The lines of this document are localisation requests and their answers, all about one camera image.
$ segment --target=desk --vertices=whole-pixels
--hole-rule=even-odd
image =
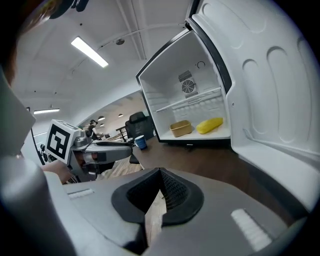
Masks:
[[[112,142],[112,141],[115,141],[115,140],[120,139],[120,138],[121,138],[121,134],[117,134],[116,136],[104,139],[104,141],[111,141]]]
[[[133,148],[133,154],[145,169],[172,168],[225,182],[274,211],[288,225],[297,219],[257,182],[248,165],[230,149],[197,147],[190,150],[184,146],[160,143],[157,137],[149,139],[147,145],[148,148],[145,150],[136,146]]]

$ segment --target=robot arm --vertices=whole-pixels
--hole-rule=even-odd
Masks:
[[[128,143],[93,141],[84,130],[61,120],[51,121],[45,150],[65,163],[73,175],[80,177],[88,174],[95,174],[95,177],[108,169],[110,163],[132,154]]]

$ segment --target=white ceiling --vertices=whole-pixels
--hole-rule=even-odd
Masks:
[[[136,112],[145,110],[147,107],[143,100],[140,91],[129,94],[126,97],[118,99],[109,105],[106,105],[102,109],[98,110],[91,116],[89,116],[81,126],[85,127],[89,124],[90,120],[98,120],[99,116],[105,117],[104,120],[98,122],[100,124],[109,124],[119,119],[119,114],[123,116],[130,116]]]
[[[12,87],[33,111],[50,105],[67,109],[83,87],[94,87],[95,77],[107,74],[114,80],[117,67],[149,59],[181,32],[191,2],[90,0],[83,12],[69,9],[58,19],[48,20],[21,37]],[[77,36],[109,66],[101,68],[74,48],[71,42]],[[118,38],[125,43],[116,45]]]

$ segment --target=blue cup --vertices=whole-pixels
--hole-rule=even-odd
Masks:
[[[134,139],[134,144],[141,150],[144,150],[148,147],[144,135],[140,135],[140,136],[136,137]]]

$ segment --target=fridge door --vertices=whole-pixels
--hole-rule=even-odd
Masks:
[[[231,146],[308,210],[320,187],[320,67],[303,34],[268,0],[201,0],[205,32],[231,77]]]

